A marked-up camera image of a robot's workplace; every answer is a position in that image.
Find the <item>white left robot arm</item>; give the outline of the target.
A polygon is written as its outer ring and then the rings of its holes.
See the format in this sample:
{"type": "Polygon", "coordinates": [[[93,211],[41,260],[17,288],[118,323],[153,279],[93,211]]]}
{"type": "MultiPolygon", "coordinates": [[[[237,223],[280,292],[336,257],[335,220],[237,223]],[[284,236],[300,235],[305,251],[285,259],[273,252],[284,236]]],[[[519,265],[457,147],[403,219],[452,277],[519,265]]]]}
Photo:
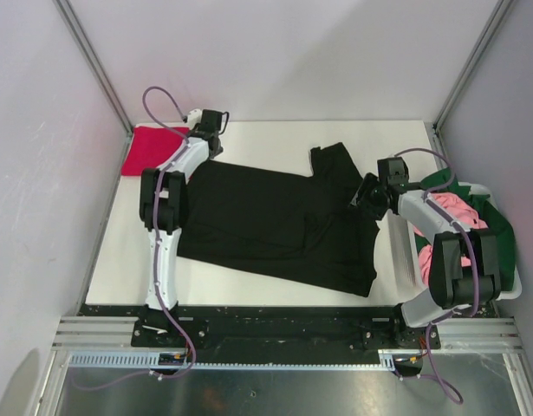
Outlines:
{"type": "Polygon", "coordinates": [[[175,268],[182,228],[189,217],[187,184],[196,169],[222,151],[220,136],[230,114],[194,109],[186,116],[187,133],[178,149],[140,177],[140,220],[150,241],[151,265],[141,326],[161,346],[174,344],[179,324],[166,316],[178,304],[175,268]]]}

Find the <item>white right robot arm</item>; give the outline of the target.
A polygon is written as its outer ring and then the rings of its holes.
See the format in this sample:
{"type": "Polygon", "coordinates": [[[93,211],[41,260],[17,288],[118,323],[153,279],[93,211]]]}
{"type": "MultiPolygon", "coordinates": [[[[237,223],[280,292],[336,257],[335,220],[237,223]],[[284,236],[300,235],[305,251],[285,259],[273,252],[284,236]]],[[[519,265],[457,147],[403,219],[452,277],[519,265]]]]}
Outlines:
{"type": "Polygon", "coordinates": [[[406,162],[399,156],[377,161],[351,201],[375,220],[388,211],[406,220],[432,246],[427,288],[400,305],[402,318],[388,326],[390,341],[408,348],[419,339],[419,328],[453,315],[475,315],[482,303],[501,295],[497,237],[488,228],[474,229],[451,214],[409,180],[406,162]]]}

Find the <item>black t shirt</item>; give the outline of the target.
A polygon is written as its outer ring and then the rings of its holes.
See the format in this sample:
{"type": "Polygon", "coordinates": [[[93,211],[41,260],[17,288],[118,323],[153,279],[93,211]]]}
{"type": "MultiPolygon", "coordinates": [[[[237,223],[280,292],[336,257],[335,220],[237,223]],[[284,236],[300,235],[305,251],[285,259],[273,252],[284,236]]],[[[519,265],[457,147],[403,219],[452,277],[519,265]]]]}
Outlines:
{"type": "Polygon", "coordinates": [[[342,143],[309,177],[209,160],[188,184],[180,257],[367,297],[377,223],[352,206],[363,177],[342,143]]]}

